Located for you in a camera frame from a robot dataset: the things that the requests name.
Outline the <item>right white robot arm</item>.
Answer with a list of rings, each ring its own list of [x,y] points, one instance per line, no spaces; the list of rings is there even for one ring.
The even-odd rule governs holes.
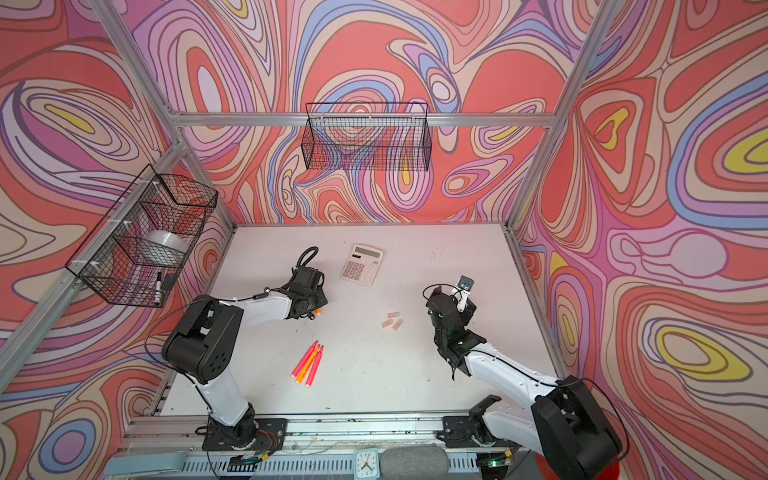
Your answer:
[[[468,290],[433,284],[422,295],[437,352],[451,372],[497,391],[468,411],[466,426],[441,432],[446,445],[471,442],[489,447],[503,442],[526,448],[543,456],[561,479],[595,479],[620,460],[627,444],[584,380],[539,373],[471,331],[476,306]]]

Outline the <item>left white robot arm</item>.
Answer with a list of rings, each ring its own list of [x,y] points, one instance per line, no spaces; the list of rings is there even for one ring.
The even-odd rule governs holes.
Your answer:
[[[190,380],[208,409],[206,449],[249,449],[259,435],[255,410],[230,368],[240,331],[270,322],[314,319],[328,303],[324,283],[320,270],[300,265],[292,268],[291,278],[281,287],[237,299],[200,295],[185,308],[161,356]]]

